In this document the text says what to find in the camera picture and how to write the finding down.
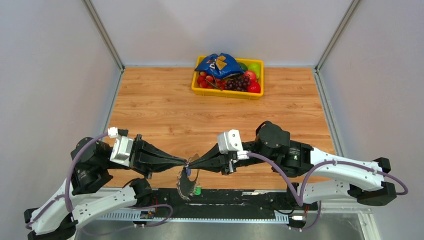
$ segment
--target gray wall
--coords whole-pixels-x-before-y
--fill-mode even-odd
[[[423,65],[424,1],[364,0],[322,70],[345,154],[388,157],[409,186],[374,209],[384,240],[424,234]]]
[[[351,0],[93,0],[126,65],[194,66],[229,53],[315,65]]]
[[[119,70],[80,0],[0,2],[0,238],[62,184],[106,124]]]

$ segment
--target green fruit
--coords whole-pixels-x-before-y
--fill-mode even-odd
[[[247,70],[254,72],[258,79],[261,77],[261,65],[259,63],[250,64]]]
[[[238,65],[240,65],[240,68],[243,69],[243,71],[246,72],[248,70],[248,67],[246,66],[246,64],[239,62]]]

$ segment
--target blue chip bag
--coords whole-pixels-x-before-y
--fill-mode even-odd
[[[234,57],[226,53],[221,53],[219,56],[214,53],[205,57],[196,67],[195,71],[204,71],[217,79],[245,73]]]

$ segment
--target green sticker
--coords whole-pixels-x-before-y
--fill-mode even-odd
[[[202,187],[201,186],[195,186],[194,187],[194,195],[200,195],[202,192]]]

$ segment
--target wooden tabletop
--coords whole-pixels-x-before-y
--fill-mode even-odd
[[[126,68],[110,127],[129,129],[171,155],[200,156],[217,142],[217,135],[240,131],[243,142],[255,139],[255,129],[269,120],[291,133],[291,139],[334,153],[330,133],[310,68],[265,68],[264,95],[259,100],[196,95],[191,90],[193,68]],[[181,167],[154,173],[153,188],[175,188]],[[121,187],[143,176],[131,170],[110,170],[107,187]],[[301,182],[302,177],[292,181]],[[311,177],[310,182],[326,178]],[[202,188],[286,189],[267,163],[239,167],[228,176],[201,170]]]

